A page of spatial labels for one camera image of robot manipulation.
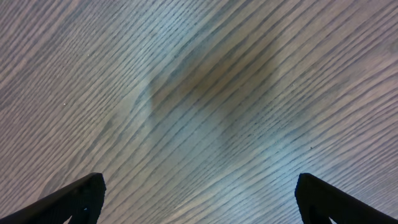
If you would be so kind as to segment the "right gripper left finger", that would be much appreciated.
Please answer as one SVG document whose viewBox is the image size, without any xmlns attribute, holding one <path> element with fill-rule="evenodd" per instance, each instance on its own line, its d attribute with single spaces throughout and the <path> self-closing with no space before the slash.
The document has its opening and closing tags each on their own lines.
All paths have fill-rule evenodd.
<svg viewBox="0 0 398 224">
<path fill-rule="evenodd" d="M 1 218 L 3 224 L 96 224 L 104 204 L 106 185 L 101 173 L 91 173 L 35 203 Z"/>
</svg>

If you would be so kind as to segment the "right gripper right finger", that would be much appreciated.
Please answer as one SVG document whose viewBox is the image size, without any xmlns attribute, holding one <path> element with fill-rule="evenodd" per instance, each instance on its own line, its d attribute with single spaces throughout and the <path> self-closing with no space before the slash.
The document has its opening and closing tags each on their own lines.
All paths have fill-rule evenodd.
<svg viewBox="0 0 398 224">
<path fill-rule="evenodd" d="M 295 198 L 304 224 L 391 223 L 397 220 L 309 173 L 298 177 Z"/>
</svg>

